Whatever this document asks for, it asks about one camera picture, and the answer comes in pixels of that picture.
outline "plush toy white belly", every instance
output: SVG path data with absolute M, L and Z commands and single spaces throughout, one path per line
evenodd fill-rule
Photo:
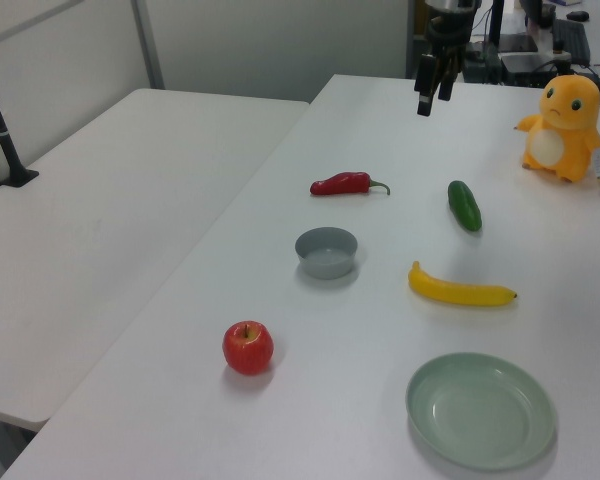
M 564 141 L 555 130 L 540 130 L 531 139 L 531 155 L 543 167 L 552 167 L 564 155 Z

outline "gray bowl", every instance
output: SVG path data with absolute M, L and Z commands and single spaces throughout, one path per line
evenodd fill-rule
M 321 280 L 342 277 L 353 268 L 358 241 L 341 228 L 320 227 L 296 240 L 300 266 L 307 275 Z

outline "banana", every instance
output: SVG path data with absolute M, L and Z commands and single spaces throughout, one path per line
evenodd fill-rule
M 409 285 L 425 297 L 460 305 L 495 307 L 506 305 L 518 296 L 516 292 L 499 285 L 469 285 L 434 278 L 420 269 L 420 262 L 413 262 Z

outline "chili pepper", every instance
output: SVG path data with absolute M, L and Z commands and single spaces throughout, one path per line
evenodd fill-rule
M 313 195 L 338 195 L 341 193 L 367 193 L 370 187 L 384 187 L 387 195 L 391 190 L 384 183 L 371 180 L 365 172 L 342 172 L 326 180 L 313 182 L 311 193 Z

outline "plush toy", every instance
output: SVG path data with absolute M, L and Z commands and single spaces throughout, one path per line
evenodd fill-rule
M 591 154 L 600 147 L 597 130 L 600 92 L 580 75 L 551 80 L 540 98 L 540 114 L 523 118 L 516 127 L 529 132 L 522 166 L 555 172 L 577 182 L 587 173 Z

